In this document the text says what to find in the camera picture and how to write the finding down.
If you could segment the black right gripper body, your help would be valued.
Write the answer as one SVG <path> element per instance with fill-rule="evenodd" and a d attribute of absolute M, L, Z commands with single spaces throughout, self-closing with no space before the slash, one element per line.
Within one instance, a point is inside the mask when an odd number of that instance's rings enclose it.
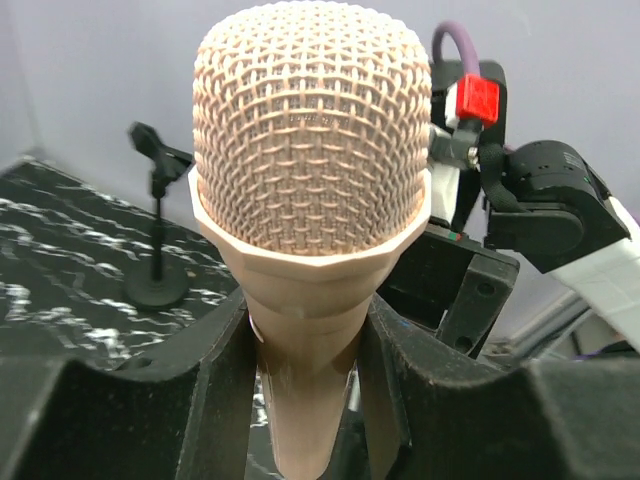
<path fill-rule="evenodd" d="M 479 173 L 462 172 L 451 228 L 431 224 L 378 289 L 398 314 L 470 358 L 480 354 L 520 270 L 516 259 L 463 232 L 479 194 Z"/>

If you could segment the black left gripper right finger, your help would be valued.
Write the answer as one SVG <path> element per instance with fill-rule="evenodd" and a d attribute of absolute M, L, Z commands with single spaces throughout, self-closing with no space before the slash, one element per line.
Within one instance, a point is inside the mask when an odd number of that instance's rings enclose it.
<path fill-rule="evenodd" d="M 635 479 L 639 363 L 479 363 L 375 298 L 357 359 L 375 479 Z"/>

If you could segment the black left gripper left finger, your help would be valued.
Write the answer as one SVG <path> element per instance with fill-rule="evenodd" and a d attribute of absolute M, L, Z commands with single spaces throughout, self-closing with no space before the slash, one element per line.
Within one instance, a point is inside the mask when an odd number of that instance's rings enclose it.
<path fill-rule="evenodd" d="M 1 361 L 5 479 L 240 479 L 255 381 L 240 291 L 113 371 Z"/>

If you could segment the pink beige microphone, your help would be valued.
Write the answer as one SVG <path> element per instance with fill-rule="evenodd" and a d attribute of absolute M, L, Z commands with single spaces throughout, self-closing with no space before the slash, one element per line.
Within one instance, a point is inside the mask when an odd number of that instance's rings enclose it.
<path fill-rule="evenodd" d="M 430 110 L 418 36 L 361 6 L 244 9 L 198 48 L 194 216 L 242 289 L 288 479 L 325 472 L 369 305 L 429 219 Z"/>

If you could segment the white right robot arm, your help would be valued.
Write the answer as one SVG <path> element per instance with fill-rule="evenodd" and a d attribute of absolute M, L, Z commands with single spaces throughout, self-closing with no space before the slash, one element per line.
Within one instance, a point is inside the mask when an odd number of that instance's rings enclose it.
<path fill-rule="evenodd" d="M 639 228 L 570 146 L 504 144 L 506 79 L 493 61 L 436 60 L 432 214 L 380 287 L 400 315 L 476 356 L 513 289 L 519 253 L 639 342 Z"/>

